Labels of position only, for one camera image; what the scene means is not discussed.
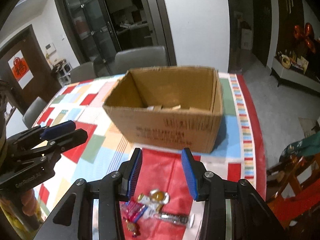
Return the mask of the white gold candy packet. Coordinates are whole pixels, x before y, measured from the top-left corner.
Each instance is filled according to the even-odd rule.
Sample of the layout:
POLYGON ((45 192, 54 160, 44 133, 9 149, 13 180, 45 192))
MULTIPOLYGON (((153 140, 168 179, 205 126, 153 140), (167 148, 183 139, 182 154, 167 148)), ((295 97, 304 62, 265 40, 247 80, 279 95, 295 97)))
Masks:
POLYGON ((153 189, 148 195, 141 193, 137 202, 145 205, 150 212, 160 213, 162 207, 170 202, 170 195, 160 189, 153 189))

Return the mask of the black white snack bar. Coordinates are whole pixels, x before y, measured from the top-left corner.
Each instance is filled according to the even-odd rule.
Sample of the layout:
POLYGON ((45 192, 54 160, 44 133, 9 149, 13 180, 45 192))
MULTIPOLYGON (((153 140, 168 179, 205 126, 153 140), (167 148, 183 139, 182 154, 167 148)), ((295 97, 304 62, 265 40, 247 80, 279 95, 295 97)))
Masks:
POLYGON ((172 214, 166 212, 159 212, 155 214, 155 217, 159 220, 179 225, 185 226, 186 228, 191 228, 194 224, 195 215, 179 215, 179 214, 172 214))

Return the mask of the pink red snack packet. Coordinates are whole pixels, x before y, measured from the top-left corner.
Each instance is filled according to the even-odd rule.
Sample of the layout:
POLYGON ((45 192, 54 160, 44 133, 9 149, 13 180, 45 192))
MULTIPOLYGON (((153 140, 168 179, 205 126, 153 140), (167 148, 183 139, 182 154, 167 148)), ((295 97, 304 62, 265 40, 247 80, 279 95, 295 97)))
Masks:
POLYGON ((136 223, 147 210, 147 206, 135 200, 124 202, 120 205, 122 217, 132 223, 136 223))

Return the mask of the gold purple candy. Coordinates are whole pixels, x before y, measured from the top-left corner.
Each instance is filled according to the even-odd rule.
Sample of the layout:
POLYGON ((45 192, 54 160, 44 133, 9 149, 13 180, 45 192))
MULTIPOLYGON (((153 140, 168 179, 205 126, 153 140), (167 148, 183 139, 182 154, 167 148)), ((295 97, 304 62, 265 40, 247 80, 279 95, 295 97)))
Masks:
POLYGON ((138 225, 128 219, 125 219, 125 225, 129 232, 132 233, 132 237, 138 237, 139 236, 139 228, 138 225))

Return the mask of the grey chair far left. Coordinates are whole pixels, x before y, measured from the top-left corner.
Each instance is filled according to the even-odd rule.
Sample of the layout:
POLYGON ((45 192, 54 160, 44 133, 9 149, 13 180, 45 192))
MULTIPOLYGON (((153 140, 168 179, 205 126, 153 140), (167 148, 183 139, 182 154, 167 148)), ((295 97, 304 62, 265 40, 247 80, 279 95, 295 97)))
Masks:
POLYGON ((28 129, 32 128, 41 112, 45 109, 46 105, 47 103, 39 96, 33 101, 22 117, 22 121, 28 129))

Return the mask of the colourful patchwork tablecloth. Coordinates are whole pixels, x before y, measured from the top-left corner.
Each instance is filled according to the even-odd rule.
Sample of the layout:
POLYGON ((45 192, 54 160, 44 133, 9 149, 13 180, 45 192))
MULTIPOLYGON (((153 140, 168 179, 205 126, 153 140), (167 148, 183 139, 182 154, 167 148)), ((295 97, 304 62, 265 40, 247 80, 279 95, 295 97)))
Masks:
MULTIPOLYGON (((223 90, 223 116, 211 153, 194 151, 196 159, 221 178, 247 179, 266 195, 266 164, 263 137, 257 113, 241 75, 220 73, 223 90)), ((203 204, 192 200, 181 165, 184 134, 164 129, 140 128, 147 136, 142 143, 129 142, 103 109, 103 103, 120 76, 102 77, 66 85, 48 103, 36 124, 53 126, 67 120, 88 134, 87 141, 61 156, 55 165, 55 176, 35 187, 42 218, 47 218, 69 187, 79 178, 99 180, 117 170, 137 147, 143 149, 143 167, 136 194, 153 189, 166 191, 170 202, 164 208, 170 213, 190 213, 194 226, 185 229, 155 219, 140 219, 140 239, 197 239, 203 204)))

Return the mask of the dark brown wooden door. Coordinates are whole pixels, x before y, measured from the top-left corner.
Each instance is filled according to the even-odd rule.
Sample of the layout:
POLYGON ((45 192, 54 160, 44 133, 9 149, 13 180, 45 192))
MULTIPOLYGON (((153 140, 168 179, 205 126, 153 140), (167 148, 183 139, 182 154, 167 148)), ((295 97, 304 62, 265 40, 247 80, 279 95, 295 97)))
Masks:
POLYGON ((1 48, 1 80, 11 87, 12 103, 24 114, 40 97, 49 102, 61 89, 36 39, 27 26, 1 48))

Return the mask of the brown cardboard box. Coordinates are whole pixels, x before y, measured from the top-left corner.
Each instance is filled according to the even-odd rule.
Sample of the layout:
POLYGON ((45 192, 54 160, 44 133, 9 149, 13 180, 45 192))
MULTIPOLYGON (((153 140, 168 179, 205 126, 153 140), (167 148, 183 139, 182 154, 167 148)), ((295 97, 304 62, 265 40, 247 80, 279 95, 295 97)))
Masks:
POLYGON ((219 72, 193 66, 131 69, 103 108, 129 142, 211 153, 223 116, 219 72))

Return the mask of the small white shelf rack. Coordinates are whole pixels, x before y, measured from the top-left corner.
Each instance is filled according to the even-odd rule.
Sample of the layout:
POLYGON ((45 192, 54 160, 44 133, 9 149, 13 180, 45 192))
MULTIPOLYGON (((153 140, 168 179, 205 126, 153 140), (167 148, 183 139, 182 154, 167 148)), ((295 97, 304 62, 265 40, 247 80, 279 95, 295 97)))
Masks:
POLYGON ((72 67, 66 59, 60 59, 53 64, 51 75, 63 87, 71 83, 72 67))

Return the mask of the grey dining chair left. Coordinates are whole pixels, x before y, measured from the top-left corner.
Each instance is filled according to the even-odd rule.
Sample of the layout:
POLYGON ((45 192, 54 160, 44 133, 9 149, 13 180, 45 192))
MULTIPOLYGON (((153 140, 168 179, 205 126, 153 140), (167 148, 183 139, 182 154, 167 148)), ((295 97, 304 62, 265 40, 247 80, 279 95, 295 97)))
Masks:
POLYGON ((70 72, 71 83, 93 80, 97 78, 94 63, 86 62, 74 68, 70 72))

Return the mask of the red wooden chair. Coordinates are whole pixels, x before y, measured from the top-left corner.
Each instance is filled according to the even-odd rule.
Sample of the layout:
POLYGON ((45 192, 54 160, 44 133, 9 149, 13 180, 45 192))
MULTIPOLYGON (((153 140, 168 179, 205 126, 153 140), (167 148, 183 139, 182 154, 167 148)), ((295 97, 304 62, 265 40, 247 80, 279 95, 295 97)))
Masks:
POLYGON ((266 203, 283 228, 319 207, 319 154, 290 156, 266 171, 266 203))

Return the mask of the dark glass sliding door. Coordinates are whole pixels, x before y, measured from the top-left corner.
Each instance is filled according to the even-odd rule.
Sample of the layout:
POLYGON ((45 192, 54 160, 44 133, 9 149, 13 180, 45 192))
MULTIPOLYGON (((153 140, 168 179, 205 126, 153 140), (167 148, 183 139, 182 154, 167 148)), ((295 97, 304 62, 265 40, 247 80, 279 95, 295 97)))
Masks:
POLYGON ((134 48, 163 46, 176 64, 164 0, 54 1, 78 62, 93 62, 97 76, 114 75, 116 53, 134 48))

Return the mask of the white low cabinet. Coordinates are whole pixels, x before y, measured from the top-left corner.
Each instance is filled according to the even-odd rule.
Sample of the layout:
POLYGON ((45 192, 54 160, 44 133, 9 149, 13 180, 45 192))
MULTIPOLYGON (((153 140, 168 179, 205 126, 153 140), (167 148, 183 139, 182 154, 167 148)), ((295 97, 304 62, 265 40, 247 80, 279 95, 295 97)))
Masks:
POLYGON ((299 72, 283 67, 276 58, 273 59, 270 75, 276 78, 278 82, 277 87, 287 86, 319 96, 319 82, 299 72))

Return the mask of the red balloons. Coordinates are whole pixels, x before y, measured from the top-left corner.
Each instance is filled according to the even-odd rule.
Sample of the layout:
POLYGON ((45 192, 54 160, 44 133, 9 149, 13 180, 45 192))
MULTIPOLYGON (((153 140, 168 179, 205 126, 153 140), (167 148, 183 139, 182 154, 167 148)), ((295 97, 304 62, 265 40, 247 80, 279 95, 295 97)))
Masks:
POLYGON ((303 40, 312 53, 316 53, 316 48, 313 42, 314 31, 312 25, 309 22, 305 24, 304 28, 302 28, 300 25, 295 25, 293 35, 295 39, 303 40))

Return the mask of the white wall intercom panel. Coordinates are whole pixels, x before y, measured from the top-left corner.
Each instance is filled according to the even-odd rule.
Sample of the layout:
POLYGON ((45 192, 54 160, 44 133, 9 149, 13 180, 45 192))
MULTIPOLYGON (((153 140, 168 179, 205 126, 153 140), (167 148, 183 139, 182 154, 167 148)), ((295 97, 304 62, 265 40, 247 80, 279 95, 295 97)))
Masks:
POLYGON ((46 48, 46 53, 47 53, 49 56, 56 52, 56 48, 55 48, 55 46, 54 46, 53 43, 47 44, 47 45, 45 46, 45 48, 46 48))

